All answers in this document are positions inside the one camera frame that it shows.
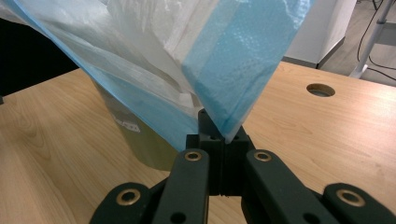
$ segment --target dark background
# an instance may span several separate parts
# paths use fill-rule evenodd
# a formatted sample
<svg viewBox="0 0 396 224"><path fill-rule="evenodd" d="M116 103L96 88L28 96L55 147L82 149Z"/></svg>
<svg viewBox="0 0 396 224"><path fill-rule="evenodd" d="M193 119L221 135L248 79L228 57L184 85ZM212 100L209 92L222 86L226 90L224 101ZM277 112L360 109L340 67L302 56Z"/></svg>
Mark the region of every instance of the dark background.
<svg viewBox="0 0 396 224"><path fill-rule="evenodd" d="M0 96L78 68L49 39L26 25L0 19Z"/></svg>

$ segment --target wooden table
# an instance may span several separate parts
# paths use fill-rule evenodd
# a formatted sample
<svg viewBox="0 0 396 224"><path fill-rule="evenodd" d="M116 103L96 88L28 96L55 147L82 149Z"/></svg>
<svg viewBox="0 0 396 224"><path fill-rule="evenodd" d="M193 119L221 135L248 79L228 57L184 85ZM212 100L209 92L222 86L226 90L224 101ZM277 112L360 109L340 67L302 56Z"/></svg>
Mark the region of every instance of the wooden table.
<svg viewBox="0 0 396 224"><path fill-rule="evenodd" d="M313 95L311 83L335 95ZM80 70L4 100L0 223L88 223L117 185L168 174L136 160ZM396 213L396 89L281 63L244 127L309 188L349 183ZM211 198L209 223L244 223L239 202Z"/></svg>

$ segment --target round hole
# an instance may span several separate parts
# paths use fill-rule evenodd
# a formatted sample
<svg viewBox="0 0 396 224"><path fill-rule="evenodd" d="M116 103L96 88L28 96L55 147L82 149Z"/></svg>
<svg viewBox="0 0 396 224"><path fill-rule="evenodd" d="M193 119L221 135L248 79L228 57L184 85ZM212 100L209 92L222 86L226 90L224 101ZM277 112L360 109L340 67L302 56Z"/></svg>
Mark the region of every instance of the round hole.
<svg viewBox="0 0 396 224"><path fill-rule="evenodd" d="M184 223L186 221L186 215L183 213L174 213L171 216L172 223Z"/></svg>
<svg viewBox="0 0 396 224"><path fill-rule="evenodd" d="M256 152L254 157L259 161L270 161L272 159L271 155L266 152Z"/></svg>
<svg viewBox="0 0 396 224"><path fill-rule="evenodd" d="M184 156L184 158L188 161L198 161L202 158L201 153L199 152L188 152L186 153L186 155Z"/></svg>
<svg viewBox="0 0 396 224"><path fill-rule="evenodd" d="M125 189L117 196L117 203L119 205L131 205L140 199L140 191L137 189Z"/></svg>
<svg viewBox="0 0 396 224"><path fill-rule="evenodd" d="M320 223L319 218L313 214L305 213L304 219L309 224L319 224Z"/></svg>
<svg viewBox="0 0 396 224"><path fill-rule="evenodd" d="M306 89L312 94L320 97L335 95L335 90L332 87L320 83L309 84Z"/></svg>
<svg viewBox="0 0 396 224"><path fill-rule="evenodd" d="M349 189L339 189L336 191L336 195L344 203L355 207L362 207L366 204L364 199L359 194Z"/></svg>

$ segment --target translucent plastic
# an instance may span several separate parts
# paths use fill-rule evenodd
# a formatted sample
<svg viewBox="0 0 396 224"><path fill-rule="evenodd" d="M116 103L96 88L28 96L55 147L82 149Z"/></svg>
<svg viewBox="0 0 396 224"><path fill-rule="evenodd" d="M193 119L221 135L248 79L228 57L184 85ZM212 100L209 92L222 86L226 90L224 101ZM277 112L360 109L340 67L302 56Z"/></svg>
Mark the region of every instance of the translucent plastic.
<svg viewBox="0 0 396 224"><path fill-rule="evenodd" d="M229 142L311 0L0 0L177 150L203 106Z"/></svg>

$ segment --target gray floor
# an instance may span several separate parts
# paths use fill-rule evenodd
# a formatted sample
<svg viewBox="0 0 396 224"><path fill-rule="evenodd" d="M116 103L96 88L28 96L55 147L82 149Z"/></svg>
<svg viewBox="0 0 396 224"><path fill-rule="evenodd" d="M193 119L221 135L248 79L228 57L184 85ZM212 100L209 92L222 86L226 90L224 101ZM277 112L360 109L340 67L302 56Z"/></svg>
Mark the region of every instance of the gray floor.
<svg viewBox="0 0 396 224"><path fill-rule="evenodd" d="M363 39L360 56L365 49L365 43L370 38L370 35L375 27L375 22L377 21L377 18L379 17L384 8L385 4L382 5L382 7L375 15L375 19L373 20L370 29L368 30L366 36ZM352 14L352 18L346 30L346 40L344 44L332 55L332 57L325 64L323 64L320 70L349 76L349 74L353 71L356 64L358 63L357 52L359 42L361 41L361 37L374 13L375 9L371 0L361 0L360 3L356 4ZM390 9L390 12L388 14L388 21L396 22L396 5L394 5ZM371 53L371 58L377 64L385 65L388 67L396 67L396 47L375 44ZM369 65L370 68L374 68L391 77L396 78L396 70L380 68L370 63L370 61L368 61L366 64ZM395 80L384 77L377 72L371 70L366 70L365 73L362 75L361 79L396 87Z"/></svg>

